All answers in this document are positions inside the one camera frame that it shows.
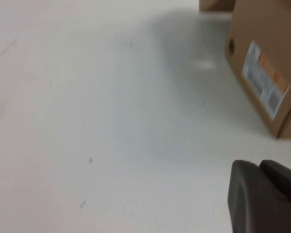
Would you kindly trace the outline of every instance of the orange label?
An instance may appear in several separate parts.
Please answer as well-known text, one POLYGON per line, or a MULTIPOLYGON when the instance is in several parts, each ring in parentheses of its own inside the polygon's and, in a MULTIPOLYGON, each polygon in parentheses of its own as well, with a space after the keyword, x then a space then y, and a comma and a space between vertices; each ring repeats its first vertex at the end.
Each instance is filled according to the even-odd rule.
POLYGON ((282 78, 280 72, 275 68, 275 66, 273 66, 273 64, 267 59, 267 57, 263 53, 259 55, 259 64, 273 79, 274 83, 277 84, 281 92, 285 94, 288 90, 289 83, 282 78))

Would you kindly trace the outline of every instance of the floor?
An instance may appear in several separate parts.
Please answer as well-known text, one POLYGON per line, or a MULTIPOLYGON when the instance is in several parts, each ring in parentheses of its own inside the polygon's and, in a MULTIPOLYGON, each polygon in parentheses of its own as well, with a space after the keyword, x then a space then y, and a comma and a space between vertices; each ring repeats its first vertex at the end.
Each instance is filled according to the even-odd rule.
POLYGON ((231 163, 291 168, 195 0, 0 1, 0 232, 231 233, 231 163))

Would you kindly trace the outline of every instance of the cardboard box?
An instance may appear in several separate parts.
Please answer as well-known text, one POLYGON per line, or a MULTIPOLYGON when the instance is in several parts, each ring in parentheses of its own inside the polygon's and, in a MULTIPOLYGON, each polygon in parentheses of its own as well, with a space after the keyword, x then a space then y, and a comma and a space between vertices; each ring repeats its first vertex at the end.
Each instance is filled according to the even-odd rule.
POLYGON ((291 138, 291 0, 237 0, 225 53, 271 133, 291 138))

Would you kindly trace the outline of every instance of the black object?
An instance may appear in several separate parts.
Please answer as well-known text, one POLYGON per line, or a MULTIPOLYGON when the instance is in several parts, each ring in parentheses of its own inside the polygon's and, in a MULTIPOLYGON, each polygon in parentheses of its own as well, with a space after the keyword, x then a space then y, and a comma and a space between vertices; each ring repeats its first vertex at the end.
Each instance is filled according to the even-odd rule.
POLYGON ((228 207, 234 233, 291 233, 291 170, 272 160, 234 161, 228 207))

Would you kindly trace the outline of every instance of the white surface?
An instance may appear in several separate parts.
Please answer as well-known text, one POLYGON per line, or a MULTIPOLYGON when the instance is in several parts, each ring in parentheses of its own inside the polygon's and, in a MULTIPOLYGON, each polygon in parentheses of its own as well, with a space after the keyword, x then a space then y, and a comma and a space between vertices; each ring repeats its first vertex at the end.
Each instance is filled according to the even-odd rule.
POLYGON ((232 161, 291 168, 197 6, 0 1, 0 233, 230 233, 232 161))

